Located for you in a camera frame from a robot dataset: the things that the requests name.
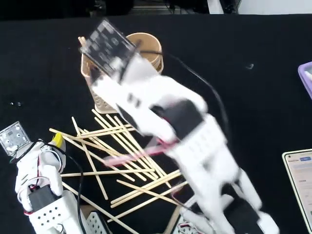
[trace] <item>smartphone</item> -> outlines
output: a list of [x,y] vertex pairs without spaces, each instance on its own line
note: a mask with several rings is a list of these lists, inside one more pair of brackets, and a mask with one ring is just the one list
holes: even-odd
[[312,149],[285,152],[283,161],[302,216],[312,234]]

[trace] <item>black cable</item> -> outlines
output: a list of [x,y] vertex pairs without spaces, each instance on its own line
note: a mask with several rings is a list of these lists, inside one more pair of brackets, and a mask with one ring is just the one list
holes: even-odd
[[168,9],[168,11],[170,12],[170,14],[173,14],[173,13],[171,12],[170,8],[167,6],[166,1],[164,1],[164,4],[165,4],[166,8]]
[[[141,50],[140,53],[157,54],[157,55],[163,55],[164,54],[162,52],[152,51],[152,50]],[[206,81],[203,77],[201,77],[198,73],[196,73],[193,69],[191,69],[188,65],[186,65],[181,59],[179,59],[178,57],[176,57],[170,53],[165,53],[165,54],[169,55],[171,58],[178,61],[186,70],[188,70],[190,73],[192,73],[194,76],[196,76],[199,80],[201,80],[204,84],[206,84],[211,89],[211,91],[212,91],[214,97],[216,98],[218,105],[220,107],[221,117],[222,117],[222,121],[223,121],[223,125],[224,125],[223,126],[224,133],[225,133],[225,135],[229,141],[231,139],[231,132],[230,132],[230,128],[229,128],[229,118],[228,118],[228,114],[225,110],[224,103],[221,99],[221,96],[217,92],[217,90],[208,81]]]
[[58,223],[58,225],[62,226],[62,231],[60,231],[60,233],[62,233],[64,231],[64,226],[63,226],[63,224],[60,224],[60,223]]
[[10,164],[13,164],[13,163],[18,163],[23,157],[25,157],[26,154],[28,154],[29,151],[31,151],[31,149],[35,146],[35,144],[37,143],[38,141],[35,141],[31,144],[31,146],[29,146],[29,148],[27,150],[25,150],[25,152],[19,157],[19,158],[15,158],[13,160],[10,161]]
[[83,234],[86,234],[86,230],[83,226],[82,220],[81,220],[81,213],[80,213],[80,197],[81,197],[81,191],[82,191],[82,183],[83,183],[83,170],[82,167],[77,163],[76,160],[74,160],[74,158],[72,158],[70,155],[66,154],[65,151],[63,151],[62,149],[60,149],[59,147],[49,144],[49,143],[44,143],[47,146],[50,146],[54,149],[59,150],[62,154],[64,154],[66,157],[69,157],[78,167],[79,171],[80,171],[80,181],[79,181],[79,188],[78,188],[78,195],[77,195],[77,212],[78,212],[78,221],[79,224],[81,226],[82,232]]

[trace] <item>circuit board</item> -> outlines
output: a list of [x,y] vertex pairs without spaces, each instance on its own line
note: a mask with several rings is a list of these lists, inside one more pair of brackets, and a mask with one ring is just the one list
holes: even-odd
[[29,143],[31,141],[18,121],[0,131],[0,144],[8,156],[13,156],[17,150]]

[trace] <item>white perforated bracket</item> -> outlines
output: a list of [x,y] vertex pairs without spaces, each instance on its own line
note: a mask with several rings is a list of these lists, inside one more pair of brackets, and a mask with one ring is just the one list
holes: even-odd
[[102,223],[102,220],[98,216],[97,212],[91,212],[87,218],[87,223],[92,234],[110,234],[106,223]]
[[[83,233],[78,221],[77,201],[75,196],[67,190],[64,191],[62,198],[32,213],[29,220],[38,234],[47,230],[53,231],[60,225],[63,226],[67,234]],[[81,221],[87,234],[91,234],[86,228],[86,220],[83,216]]]

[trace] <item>beige plastic cup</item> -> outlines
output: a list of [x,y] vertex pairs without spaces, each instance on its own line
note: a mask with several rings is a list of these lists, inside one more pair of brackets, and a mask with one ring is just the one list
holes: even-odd
[[92,88],[91,88],[91,81],[90,81],[90,65],[91,61],[88,57],[84,54],[81,54],[81,74],[85,78],[87,85],[90,89],[92,98],[95,104],[95,110],[100,114],[111,114],[116,113],[116,110],[113,109],[110,105],[108,105],[102,98],[96,95]]
[[[133,33],[127,36],[127,39],[132,43],[137,43],[141,40],[141,45],[139,50],[152,50],[161,52],[161,44],[159,40],[151,34],[148,33]],[[141,54],[142,57],[146,58],[152,66],[161,74],[164,69],[164,62],[162,55],[156,54]]]

